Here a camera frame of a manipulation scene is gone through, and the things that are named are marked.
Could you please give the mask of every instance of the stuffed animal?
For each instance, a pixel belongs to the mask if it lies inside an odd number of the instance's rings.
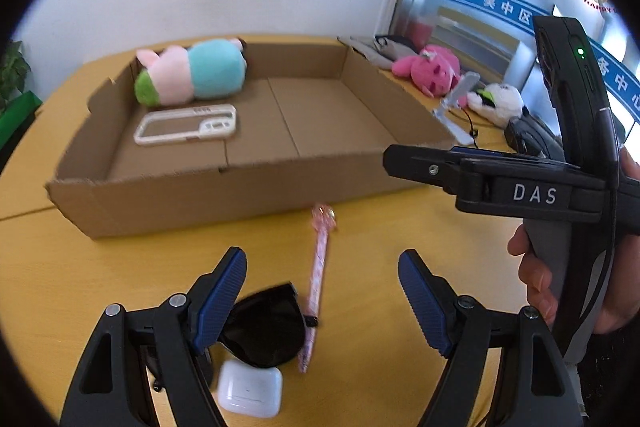
[[[138,50],[146,69],[137,77],[136,99],[147,107],[180,105],[194,98],[223,98],[242,89],[246,61],[240,39],[213,39],[186,50],[169,46],[160,55]]]
[[[451,50],[426,46],[419,55],[396,60],[391,66],[395,76],[411,78],[426,96],[444,96],[460,81],[460,61]]]
[[[507,124],[522,116],[524,102],[520,92],[506,84],[489,84],[466,96],[468,107],[483,116],[496,127],[505,129]]]

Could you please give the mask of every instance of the blue sign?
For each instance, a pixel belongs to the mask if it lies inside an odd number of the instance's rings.
[[[534,15],[551,15],[546,10],[523,0],[450,0],[475,8],[501,19],[516,28],[533,35]],[[604,48],[589,39],[600,67],[600,73],[609,92],[640,122],[640,83],[629,69],[618,62]]]

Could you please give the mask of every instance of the cardboard box tray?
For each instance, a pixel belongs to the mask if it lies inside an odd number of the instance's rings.
[[[257,43],[245,51],[238,129],[225,140],[139,146],[133,61],[88,102],[49,198],[97,238],[156,232],[311,207],[410,187],[386,175],[392,143],[454,141],[401,86],[341,44]],[[164,123],[179,131],[179,121]]]

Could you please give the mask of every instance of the screw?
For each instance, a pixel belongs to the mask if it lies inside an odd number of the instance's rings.
[[[120,313],[120,305],[119,304],[109,304],[104,312],[109,315],[110,317],[113,317],[114,315],[117,315],[118,313]]]
[[[184,293],[171,295],[171,298],[169,299],[169,304],[171,304],[171,306],[173,306],[174,308],[183,306],[185,302],[187,302],[187,295],[185,295]]]
[[[469,295],[461,295],[458,298],[458,304],[460,305],[461,308],[464,308],[465,310],[470,310],[476,305],[476,300],[473,297],[470,297]]]
[[[540,317],[538,310],[533,306],[524,306],[524,308],[522,309],[522,313],[524,313],[524,316],[528,319],[536,319]]]

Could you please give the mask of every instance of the white plush toy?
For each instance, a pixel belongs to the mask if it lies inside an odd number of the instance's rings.
[[[495,126],[505,129],[510,120],[522,116],[524,102],[520,92],[506,84],[489,84],[466,96],[468,107]]]

